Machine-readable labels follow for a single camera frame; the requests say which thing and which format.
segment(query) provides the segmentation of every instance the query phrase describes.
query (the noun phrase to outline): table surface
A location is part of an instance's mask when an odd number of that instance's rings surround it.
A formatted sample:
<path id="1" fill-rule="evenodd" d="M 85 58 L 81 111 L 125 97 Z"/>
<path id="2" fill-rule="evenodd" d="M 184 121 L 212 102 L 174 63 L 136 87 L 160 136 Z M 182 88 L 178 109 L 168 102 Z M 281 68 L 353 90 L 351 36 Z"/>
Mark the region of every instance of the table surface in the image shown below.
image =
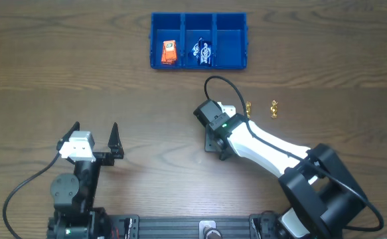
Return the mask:
<path id="1" fill-rule="evenodd" d="M 155 11 L 244 11 L 248 67 L 158 71 L 149 64 Z M 53 158 L 75 121 L 106 150 L 113 122 L 125 159 L 102 168 L 95 206 L 140 216 L 249 215 L 289 207 L 277 179 L 248 159 L 204 152 L 193 110 L 204 80 L 231 79 L 252 120 L 292 143 L 336 149 L 384 215 L 387 237 L 387 0 L 0 0 L 0 238 L 10 238 L 3 201 Z M 240 103 L 223 82 L 210 95 Z M 270 118 L 271 101 L 279 117 Z M 8 216 L 23 238 L 44 238 L 50 183 L 73 166 L 60 160 L 22 188 Z M 375 226 L 364 210 L 356 226 Z"/>

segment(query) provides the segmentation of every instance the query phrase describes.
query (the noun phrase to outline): cable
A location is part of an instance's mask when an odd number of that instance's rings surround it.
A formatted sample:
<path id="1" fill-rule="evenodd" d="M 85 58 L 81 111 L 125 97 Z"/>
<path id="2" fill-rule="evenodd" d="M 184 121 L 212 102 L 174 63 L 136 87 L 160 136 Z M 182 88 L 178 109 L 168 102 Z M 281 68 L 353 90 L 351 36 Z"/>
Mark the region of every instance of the cable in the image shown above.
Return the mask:
<path id="1" fill-rule="evenodd" d="M 27 183 L 31 182 L 33 179 L 35 179 L 36 177 L 42 175 L 45 171 L 47 171 L 49 168 L 51 168 L 54 163 L 58 160 L 60 156 L 60 153 L 57 153 L 56 156 L 54 156 L 54 159 L 44 168 L 42 169 L 41 171 L 39 171 L 38 173 L 34 174 L 33 176 L 29 177 L 27 180 L 23 181 L 22 183 L 20 183 L 17 187 L 15 187 L 15 189 L 13 189 L 13 191 L 10 192 L 9 196 L 7 196 L 6 200 L 5 200 L 5 204 L 3 205 L 3 220 L 5 222 L 5 225 L 7 227 L 7 229 L 9 230 L 9 232 L 16 238 L 16 239 L 22 239 L 20 236 L 18 236 L 18 234 L 13 230 L 13 228 L 11 227 L 11 225 L 9 224 L 9 221 L 7 220 L 7 206 L 9 205 L 9 201 L 11 200 L 11 198 L 13 197 L 13 195 L 15 195 L 15 193 L 21 189 L 23 186 L 25 186 Z"/>
<path id="2" fill-rule="evenodd" d="M 204 91 L 205 91 L 205 96 L 206 96 L 206 99 L 209 100 L 209 95 L 208 95 L 208 90 L 206 89 L 206 85 L 208 84 L 208 82 L 214 78 L 217 78 L 217 79 L 220 79 L 220 80 L 223 80 L 225 81 L 226 83 L 228 83 L 229 85 L 231 85 L 231 87 L 234 89 L 234 91 L 237 93 L 237 95 L 239 96 L 239 99 L 240 99 L 240 103 L 242 104 L 242 107 L 243 107 L 243 110 L 244 110 L 244 116 L 247 115 L 246 113 L 246 105 L 245 105 L 245 101 L 244 101 L 244 98 L 242 96 L 242 94 L 240 93 L 239 89 L 233 84 L 231 83 L 231 81 L 225 79 L 224 77 L 222 76 L 210 76 L 208 77 L 206 80 L 205 80 L 205 84 L 204 84 Z M 281 152 L 281 153 L 284 153 L 286 154 L 288 157 L 292 157 L 294 159 L 298 159 L 300 160 L 301 162 L 304 162 L 306 165 L 308 165 L 310 168 L 312 168 L 314 171 L 326 176 L 327 178 L 329 178 L 330 180 L 332 180 L 332 182 L 338 184 L 339 186 L 341 186 L 342 188 L 346 189 L 347 191 L 349 191 L 350 193 L 352 193 L 354 196 L 356 196 L 358 199 L 360 199 L 366 206 L 369 207 L 369 209 L 374 213 L 374 215 L 378 218 L 378 221 L 379 221 L 379 225 L 378 226 L 375 226 L 375 227 L 372 227 L 372 228 L 363 228 L 363 227 L 356 227 L 356 226 L 345 226 L 344 229 L 347 229 L 347 230 L 356 230 L 356 231 L 360 231 L 360 232 L 377 232 L 379 230 L 381 230 L 383 227 L 384 227 L 384 218 L 382 217 L 381 213 L 378 211 L 378 209 L 367 199 L 365 199 L 363 196 L 361 196 L 358 192 L 356 192 L 354 189 L 350 188 L 349 186 L 345 185 L 344 183 L 340 182 L 338 179 L 334 178 L 334 176 L 332 176 L 330 173 L 320 169 L 319 167 L 315 166 L 314 164 L 310 163 L 307 159 L 307 157 L 305 159 L 302 159 L 288 151 L 285 151 L 285 150 L 282 150 L 280 149 L 279 147 L 275 146 L 275 145 L 272 145 L 271 143 L 263 140 L 262 138 L 258 137 L 252 130 L 251 130 L 251 127 L 249 126 L 249 119 L 247 117 L 246 118 L 246 121 L 245 121 L 245 124 L 246 124 L 246 127 L 248 128 L 248 131 L 250 132 L 250 134 L 252 135 L 252 137 L 256 138 L 258 141 L 264 143 L 265 145 L 268 145 L 270 147 L 272 147 L 273 149 Z"/>

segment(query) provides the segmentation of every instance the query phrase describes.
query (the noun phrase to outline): blue tray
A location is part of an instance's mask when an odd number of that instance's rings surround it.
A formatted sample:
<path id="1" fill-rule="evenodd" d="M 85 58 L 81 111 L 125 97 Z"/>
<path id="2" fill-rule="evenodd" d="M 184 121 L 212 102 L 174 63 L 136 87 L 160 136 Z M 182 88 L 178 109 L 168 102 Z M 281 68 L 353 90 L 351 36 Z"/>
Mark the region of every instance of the blue tray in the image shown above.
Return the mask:
<path id="1" fill-rule="evenodd" d="M 212 41 L 212 66 L 189 56 L 199 37 Z M 248 63 L 246 13 L 152 13 L 150 39 L 154 69 L 244 69 Z M 174 65 L 161 64 L 164 40 L 176 42 Z"/>

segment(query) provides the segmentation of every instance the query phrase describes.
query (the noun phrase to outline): blue candy wrapper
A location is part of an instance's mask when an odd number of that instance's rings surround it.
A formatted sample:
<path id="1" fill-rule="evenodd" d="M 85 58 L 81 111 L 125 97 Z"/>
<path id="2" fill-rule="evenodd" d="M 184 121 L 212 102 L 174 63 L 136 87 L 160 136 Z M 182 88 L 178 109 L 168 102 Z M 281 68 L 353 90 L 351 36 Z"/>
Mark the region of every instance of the blue candy wrapper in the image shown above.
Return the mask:
<path id="1" fill-rule="evenodd" d="M 202 37 L 199 38 L 198 42 L 193 46 L 192 50 L 189 52 L 191 57 L 194 57 L 198 60 L 199 58 L 199 42 L 202 40 Z"/>
<path id="2" fill-rule="evenodd" d="M 211 42 L 208 40 L 199 40 L 199 52 L 200 57 L 198 58 L 198 64 L 200 66 L 211 66 L 212 52 Z"/>

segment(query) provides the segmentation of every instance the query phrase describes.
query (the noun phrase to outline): empty tray compartment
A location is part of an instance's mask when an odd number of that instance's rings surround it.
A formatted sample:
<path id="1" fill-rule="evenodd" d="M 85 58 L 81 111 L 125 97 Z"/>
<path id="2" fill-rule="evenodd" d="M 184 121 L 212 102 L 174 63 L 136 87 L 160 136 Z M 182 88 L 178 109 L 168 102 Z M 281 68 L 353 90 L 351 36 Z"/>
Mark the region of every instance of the empty tray compartment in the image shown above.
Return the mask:
<path id="1" fill-rule="evenodd" d="M 216 16 L 216 68 L 245 68 L 247 65 L 246 14 L 218 13 Z"/>
<path id="2" fill-rule="evenodd" d="M 151 20 L 151 66 L 153 68 L 180 68 L 181 59 L 181 14 L 152 13 Z M 162 46 L 165 40 L 175 40 L 177 61 L 175 64 L 162 64 Z"/>
<path id="3" fill-rule="evenodd" d="M 185 17 L 184 65 L 186 68 L 210 68 L 209 66 L 199 66 L 198 60 L 192 55 L 191 50 L 200 37 L 212 42 L 212 13 L 186 13 Z"/>

